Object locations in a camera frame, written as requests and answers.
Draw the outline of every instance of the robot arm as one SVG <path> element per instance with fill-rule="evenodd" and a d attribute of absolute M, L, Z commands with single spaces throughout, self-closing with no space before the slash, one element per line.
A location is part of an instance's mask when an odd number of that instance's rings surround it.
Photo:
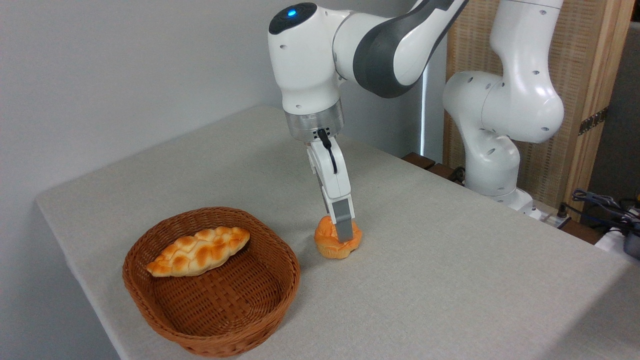
<path fill-rule="evenodd" d="M 535 217 L 529 194 L 516 188 L 520 154 L 512 140 L 540 143 L 560 128 L 548 52 L 563 0 L 501 0 L 490 35 L 502 77 L 456 73 L 443 94 L 465 146 L 465 186 Z"/>
<path fill-rule="evenodd" d="M 269 54 L 291 135 L 307 145 L 340 241 L 353 238 L 351 186 L 335 135 L 344 126 L 345 80 L 397 97 L 420 78 L 435 47 L 468 0 L 418 0 L 386 19 L 300 3 L 269 25 Z"/>

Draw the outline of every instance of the bread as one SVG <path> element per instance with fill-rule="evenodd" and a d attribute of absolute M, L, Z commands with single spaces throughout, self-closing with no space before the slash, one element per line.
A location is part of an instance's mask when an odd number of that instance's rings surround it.
<path fill-rule="evenodd" d="M 331 221 L 331 217 L 325 216 L 320 219 L 314 235 L 316 247 L 320 254 L 328 259 L 344 259 L 357 249 L 362 239 L 362 231 L 355 221 L 352 220 L 351 225 L 353 226 L 353 239 L 341 243 L 338 240 L 338 232 Z"/>
<path fill-rule="evenodd" d="M 249 241 L 249 231 L 219 226 L 183 236 L 147 265 L 155 277 L 196 276 L 224 264 Z"/>

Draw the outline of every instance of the brown woven basket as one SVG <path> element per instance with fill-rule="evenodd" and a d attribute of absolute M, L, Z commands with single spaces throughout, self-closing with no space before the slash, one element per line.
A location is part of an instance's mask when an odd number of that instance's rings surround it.
<path fill-rule="evenodd" d="M 227 262 L 191 277 L 152 277 L 145 267 L 181 236 L 218 226 L 251 233 Z M 161 336 L 201 356 L 227 357 L 273 334 L 300 283 L 291 248 L 249 213 L 202 208 L 161 221 L 133 245 L 122 278 L 140 313 Z"/>

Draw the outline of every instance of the table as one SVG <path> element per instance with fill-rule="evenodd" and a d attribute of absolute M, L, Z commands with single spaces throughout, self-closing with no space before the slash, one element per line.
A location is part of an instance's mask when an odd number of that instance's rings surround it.
<path fill-rule="evenodd" d="M 281 110 L 252 108 L 36 199 L 122 359 L 201 359 L 157 335 L 122 278 L 135 241 L 206 206 L 248 211 L 296 253 L 280 328 L 239 359 L 632 359 L 640 269 L 405 161 L 338 136 L 364 232 L 322 258 L 324 205 Z"/>

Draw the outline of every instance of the white wall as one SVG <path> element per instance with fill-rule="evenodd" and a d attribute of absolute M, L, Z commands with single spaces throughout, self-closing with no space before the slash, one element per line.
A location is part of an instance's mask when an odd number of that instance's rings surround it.
<path fill-rule="evenodd" d="M 318 2 L 382 16 L 412 3 Z M 279 106 L 266 29 L 291 3 L 0 1 L 0 359 L 117 358 L 34 198 L 231 113 Z M 417 150 L 418 90 L 343 94 L 347 134 Z"/>

